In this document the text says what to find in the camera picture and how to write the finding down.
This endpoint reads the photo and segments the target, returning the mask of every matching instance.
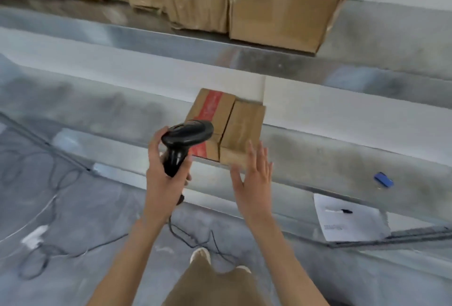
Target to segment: blue object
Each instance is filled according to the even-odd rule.
[[[384,174],[382,172],[376,173],[373,178],[376,179],[379,183],[381,183],[386,188],[390,188],[394,185],[394,182],[390,178],[388,178],[386,176],[386,174]]]

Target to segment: barcode scanner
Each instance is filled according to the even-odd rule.
[[[179,170],[180,165],[189,154],[189,149],[200,144],[213,134],[213,125],[208,120],[188,120],[185,123],[170,127],[162,136],[162,143],[167,150],[163,154],[163,168],[165,173],[173,177]],[[184,201],[180,195],[178,205]]]

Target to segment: hand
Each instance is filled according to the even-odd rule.
[[[146,172],[147,192],[143,211],[143,223],[147,225],[163,226],[167,222],[179,201],[186,180],[191,180],[191,155],[185,158],[173,178],[165,173],[160,159],[159,144],[167,131],[168,127],[160,129],[149,143],[149,169]]]
[[[257,153],[251,141],[246,149],[247,162],[245,182],[240,177],[240,167],[230,170],[235,200],[248,226],[263,219],[272,218],[272,172],[273,163],[268,163],[268,148],[259,142]]]

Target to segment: shoe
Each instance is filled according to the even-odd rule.
[[[193,260],[194,260],[194,259],[196,258],[196,256],[198,256],[198,255],[201,255],[202,257],[204,257],[204,258],[207,260],[207,262],[208,262],[209,264],[211,264],[211,262],[210,262],[210,253],[209,253],[209,251],[208,251],[206,248],[199,248],[199,249],[196,249],[196,250],[193,252],[192,257],[190,258],[190,263],[192,263]]]
[[[251,270],[248,267],[246,267],[246,266],[237,266],[235,269],[243,269],[246,272],[251,274]]]

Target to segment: concrete floor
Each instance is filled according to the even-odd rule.
[[[2,239],[35,217],[51,199],[48,176],[52,158],[46,154],[33,155],[18,164],[16,153],[11,151],[30,154],[42,149],[11,129],[0,134],[0,305],[82,306],[125,239],[79,258],[53,258],[41,276],[31,281],[21,280],[18,265],[28,250],[20,246],[20,240],[37,226],[49,222],[49,209],[16,235]],[[59,158],[56,164],[52,183],[73,169]],[[61,191],[57,219],[46,233],[45,243],[71,253],[82,253],[88,247],[126,233],[139,217],[143,203],[141,189],[82,173],[76,183]],[[250,267],[261,291],[274,305],[279,305],[263,258],[241,219],[184,203],[175,210],[173,222],[199,240],[205,240],[212,229],[219,248],[233,254],[237,264]],[[297,238],[289,240],[303,267],[331,300],[355,306],[452,304],[450,280],[350,250],[327,249]],[[155,242],[134,305],[160,305],[188,267],[192,252],[165,226]],[[38,269],[39,260],[39,255],[33,257],[27,271]],[[220,272],[233,268],[217,255],[212,256],[212,264]]]

